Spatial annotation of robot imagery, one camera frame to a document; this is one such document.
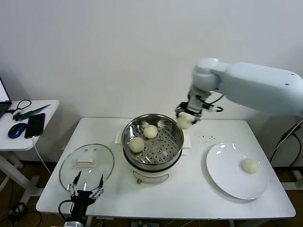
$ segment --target white wall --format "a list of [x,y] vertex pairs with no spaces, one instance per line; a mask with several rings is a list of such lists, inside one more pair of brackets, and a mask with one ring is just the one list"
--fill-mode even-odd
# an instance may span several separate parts
[[[172,116],[200,58],[303,74],[302,7],[300,0],[1,1],[0,70],[13,99],[60,100],[45,132],[49,146],[42,144],[56,160],[81,117]],[[268,119],[226,99],[220,105],[223,113],[205,118],[246,119],[255,132]]]

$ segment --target cable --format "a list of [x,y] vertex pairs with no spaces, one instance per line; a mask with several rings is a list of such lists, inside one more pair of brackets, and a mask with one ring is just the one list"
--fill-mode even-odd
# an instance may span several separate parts
[[36,214],[39,214],[40,220],[39,220],[38,225],[36,226],[36,227],[39,227],[39,225],[40,225],[41,222],[42,222],[42,215],[41,215],[41,213],[40,213],[39,211],[29,211],[29,212],[27,212],[26,214],[29,214],[29,213],[36,213]]
[[59,204],[59,206],[58,206],[59,214],[60,214],[61,218],[63,218],[64,221],[66,221],[66,218],[65,218],[65,216],[64,216],[64,215],[62,214],[62,212],[61,212],[61,206],[62,206],[64,203],[66,203],[66,202],[72,202],[72,201],[71,201],[71,200],[64,200],[64,201],[62,201],[62,202]]
[[35,148],[35,150],[36,150],[36,153],[38,154],[38,156],[39,156],[41,162],[42,162],[43,165],[46,167],[46,169],[47,169],[47,171],[49,172],[49,174],[52,175],[51,171],[47,168],[46,164],[44,163],[43,159],[41,158],[41,156],[40,156],[40,154],[39,154],[39,152],[38,152],[38,149],[37,149],[36,144],[35,144],[35,141],[34,141],[34,136],[32,137],[32,141],[33,141],[33,145],[34,145],[34,148]]
[[7,212],[9,212],[9,210],[3,212],[3,213],[0,215],[0,218],[1,218],[3,215],[5,215]]
[[218,102],[221,98],[223,98],[225,95],[221,95],[218,99],[214,100],[213,102],[209,103],[209,104],[214,104],[216,102]]
[[170,221],[169,223],[167,223],[164,227],[167,227],[168,225],[170,225],[171,223],[173,223],[175,220]]
[[301,152],[302,152],[302,144],[301,144],[301,141],[299,140],[299,138],[297,137],[296,134],[293,134],[293,137],[295,137],[297,139],[297,141],[299,142],[299,145],[300,145],[300,150],[299,150],[299,153],[297,155],[297,157],[295,158],[295,160],[290,164],[290,167],[298,160]]
[[189,221],[189,222],[187,222],[187,223],[181,225],[180,227],[186,226],[186,225],[188,225],[189,223],[191,223],[191,222],[193,222],[193,221],[194,221],[194,220],[191,220],[191,221]]
[[276,148],[273,150],[273,153],[278,149],[278,147],[281,146],[281,144],[290,136],[292,135],[293,131],[295,131],[296,128],[298,128],[303,123],[303,119],[296,125],[294,128],[290,131],[290,133],[276,146]]
[[270,222],[273,223],[275,227],[279,227],[273,220],[270,220]]
[[[278,145],[281,143],[282,140],[283,140],[282,138],[279,140],[279,142],[276,144],[276,148],[278,147]],[[273,155],[271,156],[269,162],[271,162],[271,161],[273,160],[273,158],[274,158],[274,156],[275,156],[275,154],[276,154],[276,151],[277,151],[277,149],[274,150],[274,153],[273,153]]]
[[[288,167],[291,167],[291,166],[298,160],[298,158],[299,158],[299,156],[301,155],[301,152],[302,152],[302,144],[301,144],[300,139],[298,138],[298,136],[297,136],[295,133],[294,133],[292,136],[295,137],[296,140],[298,141],[298,143],[299,143],[299,145],[300,145],[300,149],[299,149],[299,152],[298,152],[296,158],[294,159],[294,161],[293,161]],[[281,140],[282,140],[282,138],[279,140],[279,142],[277,143],[276,147],[278,147],[278,145],[281,143]],[[273,158],[274,158],[276,152],[277,152],[277,149],[274,151],[274,153],[273,153],[273,155],[271,156],[269,162],[271,162],[271,161],[273,160]]]

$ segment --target robotic arm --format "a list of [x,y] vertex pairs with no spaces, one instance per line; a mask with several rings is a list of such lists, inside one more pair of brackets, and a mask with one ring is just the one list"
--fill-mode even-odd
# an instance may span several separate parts
[[188,101],[175,110],[182,129],[200,121],[203,109],[223,110],[206,102],[211,91],[273,115],[303,116],[303,79],[291,71],[243,62],[227,64],[206,58],[194,67],[192,80]]

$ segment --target black cable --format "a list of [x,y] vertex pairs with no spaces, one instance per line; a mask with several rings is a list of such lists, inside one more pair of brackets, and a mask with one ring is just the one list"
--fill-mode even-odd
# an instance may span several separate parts
[[11,213],[9,214],[10,225],[14,227],[19,220],[21,220],[27,212],[27,206],[19,202],[11,207]]
[[209,104],[214,104],[216,102],[218,102],[221,98],[223,98],[225,95],[221,95],[218,99],[214,100],[213,102],[209,103]]
[[293,137],[295,137],[300,145],[300,150],[299,150],[299,153],[297,155],[297,157],[295,158],[295,160],[290,164],[289,167],[291,167],[299,158],[300,154],[301,154],[301,151],[302,151],[302,144],[301,144],[301,141],[299,140],[298,136],[296,134],[293,134]]
[[[282,140],[283,140],[282,138],[279,140],[279,142],[276,144],[276,148],[279,146],[279,144],[282,142]],[[273,155],[271,156],[269,162],[271,162],[273,160],[273,158],[274,158],[274,156],[276,154],[276,151],[277,151],[276,148],[275,148],[275,151],[274,151]]]
[[71,201],[71,200],[64,200],[64,201],[62,201],[62,202],[59,204],[59,206],[58,206],[59,214],[60,214],[61,218],[63,218],[64,221],[66,221],[66,218],[65,218],[65,216],[64,216],[64,215],[62,214],[62,212],[61,212],[61,206],[62,206],[64,203],[66,203],[66,202],[72,202],[72,201]]
[[270,220],[271,221],[271,223],[273,223],[273,225],[275,226],[275,227],[279,227],[273,220]]
[[[298,152],[296,158],[294,159],[294,161],[293,161],[288,167],[291,167],[291,166],[298,160],[298,158],[299,158],[299,156],[301,155],[301,152],[302,152],[302,144],[301,144],[300,139],[298,138],[298,136],[297,136],[295,133],[292,134],[292,136],[295,137],[295,138],[297,139],[297,141],[298,141],[298,143],[299,143],[299,146],[300,146],[300,149],[299,149],[299,152]],[[279,146],[280,142],[281,142],[283,139],[284,139],[284,138],[281,138],[281,139],[279,140],[279,142],[277,143],[276,147]],[[273,155],[271,156],[269,162],[271,162],[271,161],[273,160],[273,158],[274,158],[276,152],[277,152],[277,149],[275,149],[275,151],[274,151]]]
[[40,216],[39,223],[38,223],[38,225],[36,226],[36,227],[39,227],[39,225],[40,225],[41,222],[42,222],[42,215],[41,215],[41,213],[40,213],[39,211],[29,211],[29,212],[27,212],[26,214],[29,214],[29,213],[35,213],[35,214],[38,214],[38,215]]

